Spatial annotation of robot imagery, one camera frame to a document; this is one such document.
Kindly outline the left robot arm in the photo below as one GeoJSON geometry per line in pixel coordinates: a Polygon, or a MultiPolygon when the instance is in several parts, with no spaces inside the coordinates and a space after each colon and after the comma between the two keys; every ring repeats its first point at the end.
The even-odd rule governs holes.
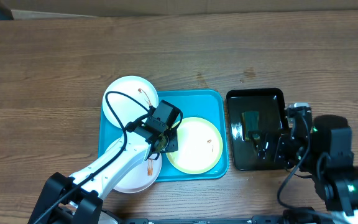
{"type": "Polygon", "coordinates": [[[65,177],[46,181],[30,223],[97,223],[104,199],[132,169],[152,154],[175,152],[179,124],[148,118],[130,122],[122,137],[96,161],[65,177]]]}

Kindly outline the green yellow sponge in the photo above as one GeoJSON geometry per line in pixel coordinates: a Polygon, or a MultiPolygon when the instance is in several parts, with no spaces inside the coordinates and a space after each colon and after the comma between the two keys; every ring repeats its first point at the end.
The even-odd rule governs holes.
{"type": "Polygon", "coordinates": [[[245,111],[241,114],[242,134],[244,141],[250,141],[251,138],[259,139],[259,112],[245,111]]]}

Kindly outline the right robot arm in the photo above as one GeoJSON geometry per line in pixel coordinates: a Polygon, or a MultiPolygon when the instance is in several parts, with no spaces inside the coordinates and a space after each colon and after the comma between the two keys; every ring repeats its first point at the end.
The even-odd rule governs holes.
{"type": "Polygon", "coordinates": [[[310,111],[291,112],[292,128],[267,131],[251,129],[247,135],[261,159],[284,163],[291,172],[305,172],[327,212],[311,207],[295,207],[278,199],[285,207],[287,223],[357,223],[358,166],[354,165],[352,130],[342,116],[311,117],[310,111]]]}

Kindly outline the green rimmed plate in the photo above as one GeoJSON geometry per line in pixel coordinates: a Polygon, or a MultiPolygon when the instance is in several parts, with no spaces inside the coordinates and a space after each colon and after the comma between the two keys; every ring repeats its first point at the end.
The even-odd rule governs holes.
{"type": "Polygon", "coordinates": [[[223,139],[217,127],[197,117],[185,118],[177,125],[178,150],[167,154],[171,165],[191,175],[211,170],[223,153],[223,139]]]}

